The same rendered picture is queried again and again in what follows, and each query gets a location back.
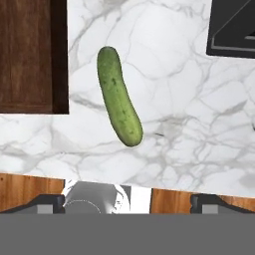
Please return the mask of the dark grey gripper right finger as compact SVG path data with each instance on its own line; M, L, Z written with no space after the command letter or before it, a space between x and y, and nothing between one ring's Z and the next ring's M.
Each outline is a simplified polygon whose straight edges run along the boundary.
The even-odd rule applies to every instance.
M231 205L215 194L192 194L190 196L190 213L192 214L223 214L247 213L254 211Z

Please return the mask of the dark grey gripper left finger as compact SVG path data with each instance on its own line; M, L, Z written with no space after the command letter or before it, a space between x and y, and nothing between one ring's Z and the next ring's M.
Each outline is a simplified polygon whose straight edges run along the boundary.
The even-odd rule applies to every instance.
M62 194L40 194L26 204L1 211L1 214L63 214L64 203Z

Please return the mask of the black tray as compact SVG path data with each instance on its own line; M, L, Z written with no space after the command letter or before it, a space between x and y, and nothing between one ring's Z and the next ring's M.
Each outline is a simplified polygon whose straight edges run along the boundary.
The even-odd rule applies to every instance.
M255 0L212 0L206 54L255 59Z

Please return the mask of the white and grey round object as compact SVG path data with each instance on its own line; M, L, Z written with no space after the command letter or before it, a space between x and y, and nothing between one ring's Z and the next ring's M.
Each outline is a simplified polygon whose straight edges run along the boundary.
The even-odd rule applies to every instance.
M67 179L67 213L150 214L151 189Z

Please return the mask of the green cucumber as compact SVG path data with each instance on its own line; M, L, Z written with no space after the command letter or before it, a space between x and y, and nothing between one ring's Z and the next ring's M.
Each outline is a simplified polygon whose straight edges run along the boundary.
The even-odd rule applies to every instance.
M139 145L143 136L142 125L129 97L115 48L105 46L99 50L97 71L104 103L117 137L126 146Z

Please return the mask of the brown wooden cupboard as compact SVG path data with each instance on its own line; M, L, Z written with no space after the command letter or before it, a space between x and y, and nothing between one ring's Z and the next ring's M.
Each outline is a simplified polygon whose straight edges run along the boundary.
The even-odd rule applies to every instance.
M68 112L67 0L0 0L0 114Z

